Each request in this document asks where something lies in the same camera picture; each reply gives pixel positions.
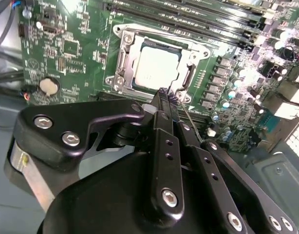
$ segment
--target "green circuit board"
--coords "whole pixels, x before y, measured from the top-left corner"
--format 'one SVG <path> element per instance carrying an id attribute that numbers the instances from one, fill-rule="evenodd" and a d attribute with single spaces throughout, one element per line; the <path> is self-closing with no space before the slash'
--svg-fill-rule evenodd
<path id="1" fill-rule="evenodd" d="M 121 38 L 114 34 L 113 27 L 135 23 L 198 41 L 210 50 L 209 58 L 201 60 L 196 67 L 187 90 L 191 100 L 186 103 L 186 108 L 195 114 L 194 116 L 201 118 L 216 112 L 220 126 L 216 136 L 218 141 L 222 140 L 224 129 L 229 127 L 232 135 L 224 141 L 229 143 L 233 151 L 246 151 L 249 132 L 263 128 L 263 120 L 268 118 L 259 115 L 250 103 L 248 87 L 258 90 L 262 96 L 260 100 L 263 100 L 269 92 L 276 91 L 280 84 L 274 79 L 265 79 L 258 72 L 263 63 L 272 60 L 288 70 L 299 66 L 299 63 L 283 61 L 275 56 L 276 52 L 270 45 L 258 46 L 258 58 L 255 59 L 253 52 L 248 51 L 246 46 L 239 46 L 240 42 L 243 42 L 241 45 L 252 45 L 240 32 L 250 31 L 251 34 L 264 35 L 266 39 L 272 38 L 270 32 L 249 27 L 246 23 L 251 20 L 258 22 L 261 18 L 259 14 L 251 14 L 248 9 L 244 9 L 241 19 L 234 24 L 235 32 L 231 33 L 229 29 L 225 29 L 231 24 L 228 15 L 233 16 L 235 11 L 240 12 L 239 7 L 219 0 L 186 2 L 191 4 L 184 7 L 175 0 L 149 0 L 146 1 L 148 5 L 143 5 L 141 0 L 26 1 L 21 12 L 28 10 L 32 17 L 28 19 L 21 16 L 19 25 L 25 82 L 39 85 L 42 79 L 51 77 L 56 79 L 59 85 L 59 91 L 54 95 L 46 95 L 42 91 L 33 93 L 30 103 L 50 105 L 92 101 L 96 100 L 100 92 L 149 102 L 148 97 L 118 93 L 106 83 L 106 78 L 115 74 L 121 43 Z M 262 1 L 251 0 L 246 3 L 260 7 Z M 282 10 L 274 10 L 272 20 L 279 22 L 279 29 L 289 29 L 290 36 L 299 39 L 299 1 L 278 5 Z M 172 13 L 174 10 L 182 14 L 175 16 Z M 200 21 L 193 20 L 190 15 L 198 16 Z M 228 59 L 232 63 L 221 66 L 220 58 Z M 246 79 L 240 79 L 242 85 L 236 89 L 233 88 L 232 80 L 239 78 L 236 73 L 239 67 L 246 68 L 249 74 Z M 228 71 L 220 76 L 226 82 L 212 92 L 215 99 L 208 101 L 205 99 L 205 92 L 209 89 L 217 68 Z M 226 91 L 230 87 L 236 92 L 236 98 L 228 96 Z M 222 106 L 223 100 L 228 100 L 229 108 Z"/>

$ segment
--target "hole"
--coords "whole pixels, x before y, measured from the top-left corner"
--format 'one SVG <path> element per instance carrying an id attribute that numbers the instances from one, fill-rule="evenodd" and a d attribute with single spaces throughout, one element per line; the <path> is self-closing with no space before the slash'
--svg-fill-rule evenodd
<path id="1" fill-rule="evenodd" d="M 214 180 L 216 180 L 216 181 L 219 180 L 219 178 L 218 178 L 215 174 L 212 173 L 211 176 L 212 176 L 212 178 L 213 178 Z"/>
<path id="2" fill-rule="evenodd" d="M 171 156 L 171 154 L 165 154 L 166 158 L 168 158 L 170 161 L 173 160 L 173 157 Z"/>
<path id="3" fill-rule="evenodd" d="M 210 162 L 210 160 L 209 160 L 209 158 L 207 158 L 207 157 L 205 157 L 204 158 L 204 160 L 206 161 L 206 163 L 208 163 L 208 164 L 210 164 L 211 162 Z"/>
<path id="4" fill-rule="evenodd" d="M 169 145 L 169 146 L 172 146 L 172 145 L 173 145 L 173 142 L 170 141 L 170 140 L 166 140 L 166 144 Z"/>

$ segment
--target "gray metal panel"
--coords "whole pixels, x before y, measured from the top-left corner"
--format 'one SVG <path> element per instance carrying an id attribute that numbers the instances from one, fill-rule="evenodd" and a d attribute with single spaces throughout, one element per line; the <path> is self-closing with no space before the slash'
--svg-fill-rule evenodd
<path id="1" fill-rule="evenodd" d="M 250 164 L 245 171 L 299 229 L 299 172 L 287 157 L 277 154 Z"/>

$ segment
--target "chip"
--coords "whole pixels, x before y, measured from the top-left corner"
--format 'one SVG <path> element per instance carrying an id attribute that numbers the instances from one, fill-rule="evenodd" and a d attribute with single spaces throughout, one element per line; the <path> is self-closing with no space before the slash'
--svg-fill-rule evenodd
<path id="1" fill-rule="evenodd" d="M 146 46 L 140 56 L 135 84 L 153 90 L 168 88 L 178 77 L 178 64 L 177 54 Z"/>

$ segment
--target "mounting screw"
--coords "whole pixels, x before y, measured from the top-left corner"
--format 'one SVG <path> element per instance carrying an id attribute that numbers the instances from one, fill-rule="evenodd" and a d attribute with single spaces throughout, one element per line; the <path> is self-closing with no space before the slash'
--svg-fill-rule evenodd
<path id="1" fill-rule="evenodd" d="M 269 216 L 269 219 L 273 225 L 273 227 L 277 230 L 277 231 L 281 231 L 281 225 L 280 223 L 278 223 L 278 221 L 273 217 L 273 216 Z"/>
<path id="2" fill-rule="evenodd" d="M 285 219 L 284 217 L 281 217 L 281 220 L 289 231 L 292 232 L 294 230 L 294 228 L 291 226 L 291 224 L 288 222 L 287 219 Z"/>
<path id="3" fill-rule="evenodd" d="M 187 131 L 190 130 L 189 126 L 188 126 L 187 124 L 185 124 L 185 123 L 183 124 L 183 127 L 184 127 L 184 129 L 187 130 Z"/>
<path id="4" fill-rule="evenodd" d="M 125 40 L 125 43 L 127 43 L 127 44 L 132 43 L 132 37 L 130 35 L 125 35 L 124 40 Z"/>
<path id="5" fill-rule="evenodd" d="M 163 190 L 163 200 L 164 202 L 170 206 L 170 207 L 175 207 L 178 204 L 178 199 L 176 197 L 176 195 L 171 192 L 170 190 L 166 189 Z"/>
<path id="6" fill-rule="evenodd" d="M 212 149 L 217 150 L 217 146 L 215 144 L 213 144 L 212 142 L 209 143 L 209 145 L 211 146 Z"/>
<path id="7" fill-rule="evenodd" d="M 69 146 L 77 146 L 80 143 L 79 137 L 75 133 L 65 133 L 62 141 Z"/>
<path id="8" fill-rule="evenodd" d="M 34 124 L 42 129 L 51 128 L 53 123 L 48 117 L 37 117 L 34 120 Z"/>
<path id="9" fill-rule="evenodd" d="M 240 232 L 243 229 L 241 221 L 233 213 L 228 213 L 227 214 L 227 219 L 228 219 L 229 223 L 232 225 L 232 227 L 235 230 Z"/>

